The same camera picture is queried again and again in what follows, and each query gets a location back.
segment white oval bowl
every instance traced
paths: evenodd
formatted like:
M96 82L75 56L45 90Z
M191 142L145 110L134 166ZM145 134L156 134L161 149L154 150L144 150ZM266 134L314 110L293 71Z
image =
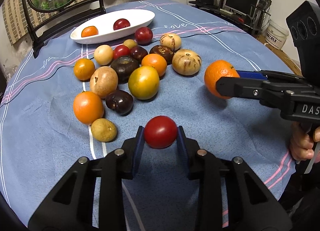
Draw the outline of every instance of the white oval bowl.
M146 9L124 9L118 10L88 20L77 27L70 35L70 38L79 44L99 44L134 34L138 28L150 25L155 14ZM113 24L121 18L130 22L130 27L113 30ZM95 26L99 34L90 37L81 37L84 28Z

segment white bucket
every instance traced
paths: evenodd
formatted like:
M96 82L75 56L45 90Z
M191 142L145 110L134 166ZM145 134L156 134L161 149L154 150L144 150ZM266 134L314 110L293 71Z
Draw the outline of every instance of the white bucket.
M270 20L266 33L266 41L276 49L281 49L289 33L289 31Z

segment human hand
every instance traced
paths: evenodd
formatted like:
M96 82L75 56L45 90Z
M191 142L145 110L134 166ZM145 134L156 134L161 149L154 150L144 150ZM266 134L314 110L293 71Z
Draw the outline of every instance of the human hand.
M314 155L313 143L320 141L320 127L318 127L314 134L313 139L303 132L298 122L293 122L291 125L292 137L290 139L290 152L292 157L297 161L312 159ZM315 163L320 162L320 153L317 155Z

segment orange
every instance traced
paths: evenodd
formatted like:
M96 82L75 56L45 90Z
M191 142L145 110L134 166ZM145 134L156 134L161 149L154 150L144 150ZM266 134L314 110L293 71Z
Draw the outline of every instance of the orange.
M143 67L153 67L157 70L159 76L163 76L167 70L167 61L159 54L148 54L142 61L141 65Z
M85 38L85 37L90 37L90 36L94 36L94 35L98 35L99 31L95 26L90 26L90 27L86 27L84 30L82 30L81 32L81 37Z
M100 97L90 91L82 92L73 101L73 112L83 124L92 124L103 117L104 107Z
M217 60L210 64L204 73L204 83L208 90L215 96L222 99L230 99L231 97L222 96L216 89L216 82L221 77L240 77L236 69L227 61Z
M89 80L95 71L96 68L94 66L94 62L86 58L76 61L73 68L73 73L75 74L76 78L81 81Z

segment red tomato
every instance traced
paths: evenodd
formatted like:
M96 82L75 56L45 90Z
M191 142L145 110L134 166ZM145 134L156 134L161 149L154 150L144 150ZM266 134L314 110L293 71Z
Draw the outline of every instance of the red tomato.
M178 127L167 116L157 116L148 121L144 128L144 139L154 149L169 147L177 138Z
M118 19L113 24L113 30L118 30L118 29L126 28L126 27L130 27L130 22L125 18Z
M113 50L113 59L117 59L123 55L130 55L130 49L127 46L120 45Z
M135 32L134 38L139 45L146 45L150 43L153 38L152 30L148 27L139 28Z

